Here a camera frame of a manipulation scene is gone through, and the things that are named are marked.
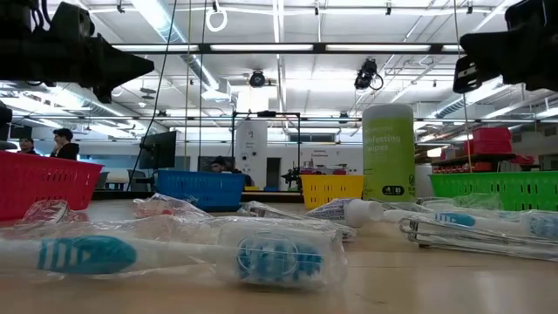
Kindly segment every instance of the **dark hair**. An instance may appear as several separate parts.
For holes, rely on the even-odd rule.
[[[35,144],[35,141],[33,141],[33,139],[28,137],[28,136],[24,136],[22,138],[19,138],[19,140],[28,140],[29,142],[31,142],[31,144]]]
[[[52,133],[58,135],[59,137],[65,137],[68,141],[73,139],[73,133],[67,128],[56,129],[52,131]]]
[[[217,165],[221,165],[223,167],[225,167],[227,165],[227,162],[225,162],[225,159],[222,156],[217,156],[212,162],[211,164],[217,164]]]

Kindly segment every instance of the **toothbrush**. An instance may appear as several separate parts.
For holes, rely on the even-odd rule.
[[[488,219],[462,213],[414,213],[401,209],[384,212],[384,221],[398,222],[403,217],[421,216],[439,222],[456,223],[462,226],[507,232],[512,235],[539,236],[558,239],[558,214],[552,212],[529,211],[519,214],[519,222]]]
[[[494,219],[487,219],[482,217],[476,217],[461,213],[416,213],[408,212],[401,209],[393,209],[384,212],[384,221],[386,222],[398,222],[404,217],[425,217],[430,218],[439,222],[450,222],[459,224],[461,226],[478,228],[478,229],[489,229],[498,230],[502,232],[508,232],[511,234],[524,234],[524,228],[516,222],[504,222]]]
[[[223,228],[222,245],[158,242],[107,235],[42,241],[0,240],[0,268],[111,275],[215,263],[219,278],[248,283],[308,286],[324,282],[331,239],[320,232],[248,226]]]

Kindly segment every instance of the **green basket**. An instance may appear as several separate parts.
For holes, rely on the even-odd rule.
[[[558,172],[432,174],[434,193],[455,197],[471,193],[500,193],[504,210],[558,211]]]

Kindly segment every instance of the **plastic basket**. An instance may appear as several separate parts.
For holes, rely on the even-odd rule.
[[[103,166],[0,152],[0,220],[22,218],[35,201],[67,200],[86,209]]]
[[[160,193],[178,199],[196,198],[195,206],[201,209],[238,209],[244,181],[244,174],[160,170],[157,188]]]
[[[327,204],[336,198],[361,198],[364,187],[362,175],[301,175],[306,209]]]
[[[558,172],[433,174],[434,193],[455,197],[471,193],[500,193],[505,210],[558,211]]]

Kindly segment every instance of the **shelf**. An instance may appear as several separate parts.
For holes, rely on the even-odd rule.
[[[473,154],[471,155],[471,162],[499,162],[504,160],[511,160],[515,158],[515,154]],[[469,157],[467,155],[461,156],[452,160],[443,160],[438,162],[433,162],[433,166],[457,166],[464,165],[469,162]]]

